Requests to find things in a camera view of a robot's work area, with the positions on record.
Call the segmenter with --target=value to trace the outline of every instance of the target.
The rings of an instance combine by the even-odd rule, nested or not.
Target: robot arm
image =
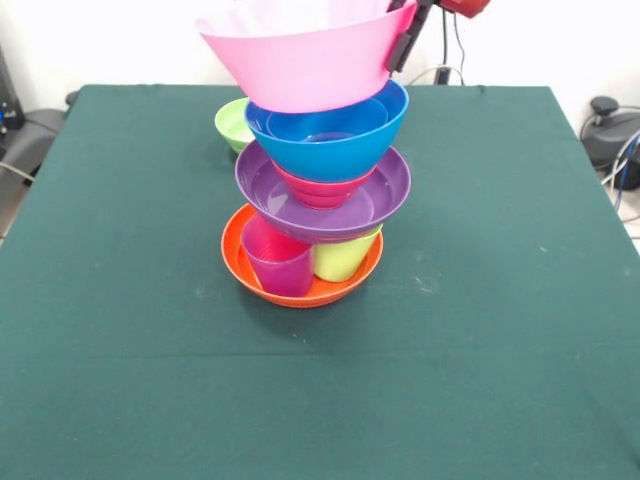
[[[405,2],[406,0],[392,0],[388,11],[400,8]],[[445,10],[473,18],[482,12],[489,2],[490,0],[418,0],[418,10],[413,17],[413,22],[409,29],[396,40],[396,44],[387,60],[387,70],[390,72],[402,72],[404,64],[407,62],[407,58],[409,58],[409,54],[422,31],[422,27],[427,21],[431,7],[438,5]]]

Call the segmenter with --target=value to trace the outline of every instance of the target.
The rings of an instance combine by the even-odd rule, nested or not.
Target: yellow cup
[[[346,282],[358,270],[380,230],[382,225],[355,240],[316,245],[313,273],[327,282]]]

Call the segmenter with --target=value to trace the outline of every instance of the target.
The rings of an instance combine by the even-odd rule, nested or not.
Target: green bowl
[[[229,102],[218,110],[214,120],[218,132],[236,153],[244,150],[244,147],[249,145],[255,138],[244,118],[244,111],[248,104],[249,99],[247,97]]]

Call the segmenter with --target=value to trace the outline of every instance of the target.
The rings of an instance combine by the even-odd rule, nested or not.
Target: green tablecloth
[[[640,478],[640,261],[551,92],[412,88],[369,281],[219,253],[231,87],[83,89],[0,249],[0,478]]]

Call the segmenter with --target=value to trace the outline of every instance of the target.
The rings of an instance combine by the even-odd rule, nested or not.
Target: orange bowl
[[[364,282],[378,265],[380,257],[382,257],[384,240],[382,232],[380,232],[369,253],[360,264],[358,271],[346,282],[331,283],[325,282],[318,277],[313,277],[311,289],[304,297],[272,295],[260,287],[247,254],[242,248],[242,230],[254,215],[256,215],[255,209],[246,204],[231,217],[222,233],[222,258],[231,274],[236,277],[236,280],[256,295],[276,305],[289,308],[315,308],[336,302]]]

